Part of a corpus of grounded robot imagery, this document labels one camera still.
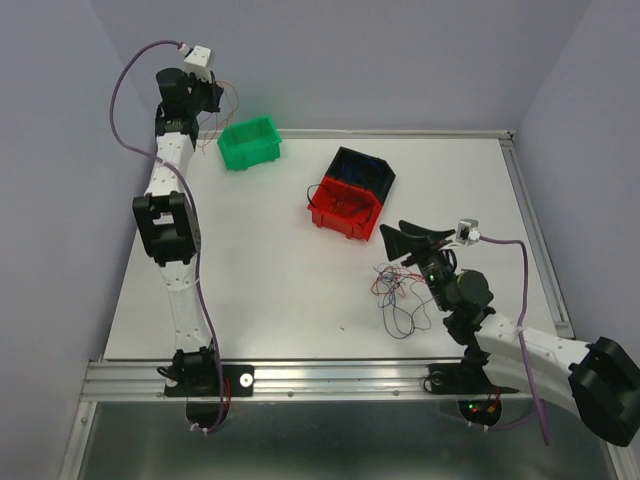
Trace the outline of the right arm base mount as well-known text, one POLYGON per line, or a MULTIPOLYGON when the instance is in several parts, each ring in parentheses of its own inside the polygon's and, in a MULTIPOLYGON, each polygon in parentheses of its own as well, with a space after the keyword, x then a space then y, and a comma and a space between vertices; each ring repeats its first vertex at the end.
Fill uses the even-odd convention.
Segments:
POLYGON ((459 362, 436 362, 427 366, 423 389, 434 395, 489 395, 498 391, 518 393, 513 388, 492 383, 483 367, 488 365, 489 355, 467 349, 459 362))

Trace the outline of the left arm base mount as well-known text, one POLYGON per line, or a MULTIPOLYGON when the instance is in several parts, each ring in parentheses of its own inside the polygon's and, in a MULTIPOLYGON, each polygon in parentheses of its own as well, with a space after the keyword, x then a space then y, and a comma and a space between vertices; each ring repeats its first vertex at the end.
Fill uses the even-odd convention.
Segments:
POLYGON ((253 365, 222 364, 219 379, 215 351, 201 348, 197 352, 178 350, 169 366, 160 366, 157 373, 165 380, 164 395, 169 398, 219 397, 220 386, 231 398, 251 397, 254 392, 253 365))

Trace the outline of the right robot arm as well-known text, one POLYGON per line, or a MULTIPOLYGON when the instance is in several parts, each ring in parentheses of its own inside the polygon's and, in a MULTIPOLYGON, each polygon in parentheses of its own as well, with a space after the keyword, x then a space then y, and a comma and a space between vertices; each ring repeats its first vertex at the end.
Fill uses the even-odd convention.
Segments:
POLYGON ((547 403, 577 416, 600 439, 627 447, 639 432, 639 367, 616 341, 562 338, 528 328, 528 301, 511 320, 492 306, 494 295, 485 275, 459 270, 451 253, 490 242, 475 220, 457 228, 430 230, 407 221, 381 225, 389 260, 419 269, 447 333, 465 349, 460 378, 472 390, 487 385, 532 396, 541 425, 547 403))

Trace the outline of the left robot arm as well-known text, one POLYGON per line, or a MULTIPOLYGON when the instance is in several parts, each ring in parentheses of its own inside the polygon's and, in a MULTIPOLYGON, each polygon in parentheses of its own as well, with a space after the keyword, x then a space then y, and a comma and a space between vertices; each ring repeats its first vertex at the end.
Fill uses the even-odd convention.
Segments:
POLYGON ((196 150, 198 115, 217 109, 219 91, 178 68, 159 71, 156 82, 161 95, 156 162, 145 193, 132 208, 145 253, 160 269, 173 321, 175 353, 171 365, 158 373, 165 378, 167 396, 214 396, 220 393, 223 371, 198 293, 201 234, 183 180, 196 150))

